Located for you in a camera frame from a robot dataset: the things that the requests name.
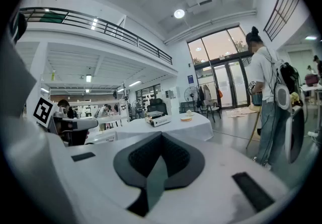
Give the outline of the white metal shelving rack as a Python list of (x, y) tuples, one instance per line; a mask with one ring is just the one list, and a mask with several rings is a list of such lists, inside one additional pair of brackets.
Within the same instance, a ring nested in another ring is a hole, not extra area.
[[(74, 111), (75, 119), (96, 119), (98, 126), (88, 129), (88, 138), (85, 144), (96, 144), (115, 140), (115, 129), (130, 122), (130, 110), (125, 87), (114, 90), (112, 100), (87, 100), (69, 102)], [(110, 115), (94, 118), (95, 113), (105, 104), (111, 106)]]

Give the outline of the ceiling air conditioner unit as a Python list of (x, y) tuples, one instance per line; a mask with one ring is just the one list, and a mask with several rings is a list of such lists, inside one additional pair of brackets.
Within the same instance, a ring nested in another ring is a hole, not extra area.
[(194, 15), (209, 11), (216, 5), (216, 0), (186, 0), (188, 5), (186, 11)]

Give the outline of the flattened cardboard sheets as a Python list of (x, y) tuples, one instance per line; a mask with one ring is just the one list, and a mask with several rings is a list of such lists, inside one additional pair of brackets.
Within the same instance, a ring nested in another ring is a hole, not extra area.
[(246, 115), (255, 113), (255, 111), (249, 109), (248, 107), (235, 108), (226, 111), (226, 115), (228, 118), (238, 118), (245, 117)]

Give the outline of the white storage cabinets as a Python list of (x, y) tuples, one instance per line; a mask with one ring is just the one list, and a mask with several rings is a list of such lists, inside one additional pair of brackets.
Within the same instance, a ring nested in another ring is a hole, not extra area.
[(168, 115), (178, 115), (180, 113), (180, 89), (172, 87), (162, 90), (162, 100), (166, 104)]

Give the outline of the black pedestal fan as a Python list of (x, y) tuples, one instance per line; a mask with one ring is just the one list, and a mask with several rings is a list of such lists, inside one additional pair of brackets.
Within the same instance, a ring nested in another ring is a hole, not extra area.
[(197, 101), (199, 99), (197, 87), (188, 87), (184, 92), (184, 98), (189, 105), (192, 105), (193, 111), (196, 112), (198, 110)]

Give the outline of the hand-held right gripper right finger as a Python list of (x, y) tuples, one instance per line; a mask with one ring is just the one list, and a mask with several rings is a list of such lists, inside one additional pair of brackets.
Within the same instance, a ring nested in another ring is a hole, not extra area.
[(204, 156), (201, 174), (187, 187), (164, 191), (147, 214), (150, 224), (257, 223), (257, 212), (233, 179), (246, 172), (274, 202), (289, 192), (272, 172), (242, 153), (221, 144), (180, 138)]

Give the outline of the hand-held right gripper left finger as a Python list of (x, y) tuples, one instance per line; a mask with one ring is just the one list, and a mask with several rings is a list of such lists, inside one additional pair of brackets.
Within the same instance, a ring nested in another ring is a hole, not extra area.
[(125, 184), (113, 164), (118, 152), (150, 135), (67, 148), (58, 136), (48, 134), (47, 202), (51, 213), (60, 223), (160, 224), (128, 210), (141, 190)]

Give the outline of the white portable gas stove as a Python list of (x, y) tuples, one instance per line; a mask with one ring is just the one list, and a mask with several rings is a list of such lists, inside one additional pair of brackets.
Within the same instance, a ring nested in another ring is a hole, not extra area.
[(157, 118), (152, 118), (150, 116), (145, 118), (145, 121), (152, 127), (158, 127), (167, 123), (170, 123), (172, 120), (172, 117), (169, 115), (160, 116)]

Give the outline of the black frame chair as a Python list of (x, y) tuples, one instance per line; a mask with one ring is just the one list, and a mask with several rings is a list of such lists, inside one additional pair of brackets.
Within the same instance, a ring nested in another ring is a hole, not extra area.
[(200, 108), (201, 114), (205, 114), (208, 118), (211, 115), (213, 122), (215, 122), (215, 113), (218, 114), (219, 118), (221, 119), (221, 108), (218, 106), (217, 102), (210, 102), (209, 105), (204, 105)]

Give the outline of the black stair railing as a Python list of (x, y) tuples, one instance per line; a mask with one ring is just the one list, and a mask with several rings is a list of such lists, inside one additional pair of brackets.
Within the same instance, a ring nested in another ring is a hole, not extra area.
[(300, 0), (276, 0), (272, 13), (263, 29), (272, 42), (295, 11)]

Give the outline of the purple bag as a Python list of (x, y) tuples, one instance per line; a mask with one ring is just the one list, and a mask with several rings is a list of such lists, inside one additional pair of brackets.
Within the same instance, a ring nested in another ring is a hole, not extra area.
[(309, 73), (305, 76), (305, 84), (308, 87), (316, 87), (319, 83), (319, 76), (317, 74)]

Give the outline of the round white table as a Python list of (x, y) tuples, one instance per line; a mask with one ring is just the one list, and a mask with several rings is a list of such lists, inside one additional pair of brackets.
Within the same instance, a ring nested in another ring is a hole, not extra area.
[(213, 138), (213, 130), (211, 122), (208, 118), (201, 114), (195, 113), (192, 120), (182, 122), (180, 119), (185, 113), (178, 115), (170, 115), (172, 120), (170, 123), (152, 127), (145, 119), (136, 119), (128, 124), (115, 129), (115, 139), (122, 140), (136, 135), (142, 135), (151, 132), (165, 132), (174, 138), (194, 138), (207, 141)]

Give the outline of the white and black backpack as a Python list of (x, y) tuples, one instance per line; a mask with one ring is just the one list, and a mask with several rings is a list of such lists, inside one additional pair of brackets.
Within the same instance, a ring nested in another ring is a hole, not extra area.
[(294, 163), (301, 151), (304, 139), (304, 110), (300, 98), (299, 74), (289, 63), (268, 57), (272, 67), (273, 103), (281, 121), (275, 134), (284, 147), (286, 161)]

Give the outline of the glass entrance doors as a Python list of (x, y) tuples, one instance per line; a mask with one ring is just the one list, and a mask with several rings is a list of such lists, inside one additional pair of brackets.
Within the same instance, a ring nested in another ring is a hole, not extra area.
[(222, 109), (248, 106), (252, 55), (240, 26), (228, 27), (188, 42), (198, 86), (207, 85)]

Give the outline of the coat rack with clothes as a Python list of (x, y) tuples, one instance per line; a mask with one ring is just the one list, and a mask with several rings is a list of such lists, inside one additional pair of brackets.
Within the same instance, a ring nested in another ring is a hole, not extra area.
[(210, 89), (207, 85), (199, 87), (199, 100), (200, 108), (205, 108), (207, 106), (217, 107), (217, 103), (212, 100)]

